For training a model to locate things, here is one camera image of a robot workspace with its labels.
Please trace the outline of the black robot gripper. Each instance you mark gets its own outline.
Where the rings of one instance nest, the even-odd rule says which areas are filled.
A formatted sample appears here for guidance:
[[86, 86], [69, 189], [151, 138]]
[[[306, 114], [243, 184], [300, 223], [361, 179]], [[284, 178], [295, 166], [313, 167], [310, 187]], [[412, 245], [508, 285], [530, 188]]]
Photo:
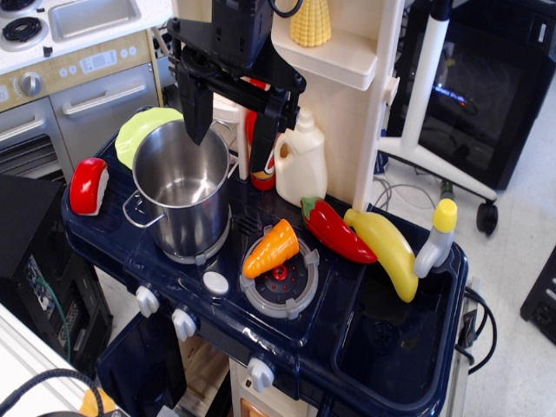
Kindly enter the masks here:
[[257, 114], [249, 170], [263, 171], [279, 133], [293, 130], [304, 77], [272, 43], [273, 18], [291, 17], [273, 1], [214, 1], [208, 22], [173, 17], [172, 37], [182, 114], [200, 145], [212, 123], [218, 94]]

